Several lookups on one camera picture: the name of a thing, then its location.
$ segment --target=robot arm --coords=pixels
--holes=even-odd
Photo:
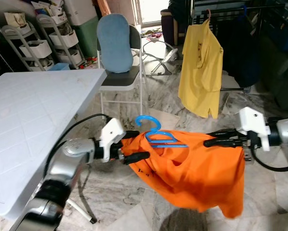
[[[63,209],[74,188],[82,168],[94,159],[119,159],[131,164],[149,157],[149,153],[124,156],[120,140],[135,137],[139,132],[126,132],[113,118],[102,129],[100,141],[77,139],[66,141],[53,156],[42,185],[10,231],[55,231],[63,217]]]
[[[268,119],[265,124],[262,113],[245,107],[236,114],[236,128],[222,129],[208,135],[215,138],[204,141],[205,147],[244,147],[245,161],[251,163],[255,159],[269,170],[288,171],[288,167],[266,165],[257,158],[255,152],[260,147],[269,151],[271,146],[288,146],[288,119]]]

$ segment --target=hanger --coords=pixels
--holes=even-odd
[[[161,128],[160,122],[156,118],[154,118],[150,115],[140,115],[140,116],[136,117],[135,123],[138,126],[141,126],[142,125],[141,120],[143,120],[143,119],[150,120],[156,124],[155,128],[151,128],[150,131],[145,134],[145,137],[149,143],[161,143],[161,144],[157,144],[157,145],[151,145],[153,148],[185,148],[185,147],[188,147],[185,144],[166,144],[166,143],[176,143],[176,142],[178,142],[178,140],[170,132],[159,131],[159,129]],[[165,135],[165,136],[170,137],[171,139],[169,139],[169,140],[152,140],[149,138],[149,136],[156,135],[156,134]]]
[[[244,17],[247,17],[247,7],[246,7],[246,5],[243,5],[243,6],[241,6],[242,8],[244,8],[244,14],[243,15],[240,15],[239,17],[238,17],[238,20],[242,20]]]
[[[208,9],[206,9],[206,11],[208,11],[208,13],[209,13],[208,21],[210,21],[210,17],[211,17],[210,9],[208,8]]]

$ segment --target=gray chair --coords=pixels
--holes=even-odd
[[[104,113],[104,102],[109,103],[136,103],[140,104],[140,114],[143,114],[143,84],[142,84],[142,74],[144,75],[146,91],[148,94],[148,85],[147,85],[147,77],[145,74],[145,70],[143,69],[143,60],[142,60],[142,42],[141,35],[138,30],[129,25],[130,28],[130,48],[139,50],[137,52],[139,56],[139,65],[133,65],[128,72],[124,73],[113,73],[106,70],[107,77],[100,87],[100,96],[101,96],[101,110]],[[99,40],[97,40],[97,56],[98,56],[98,68],[101,68],[101,57],[102,51],[99,44]],[[140,101],[109,101],[103,100],[102,91],[128,91],[132,90],[136,87],[136,79],[140,79]]]

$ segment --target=orange shirt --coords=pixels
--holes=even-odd
[[[188,148],[152,148],[144,133],[125,139],[123,152],[149,152],[146,160],[130,164],[150,187],[175,206],[203,212],[219,206],[227,218],[243,210],[245,160],[242,148],[206,148],[211,136],[170,131]],[[163,135],[151,139],[166,139]]]

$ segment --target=yellow polo shirt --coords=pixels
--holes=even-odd
[[[190,112],[218,117],[223,49],[209,29],[209,20],[188,27],[178,96]]]

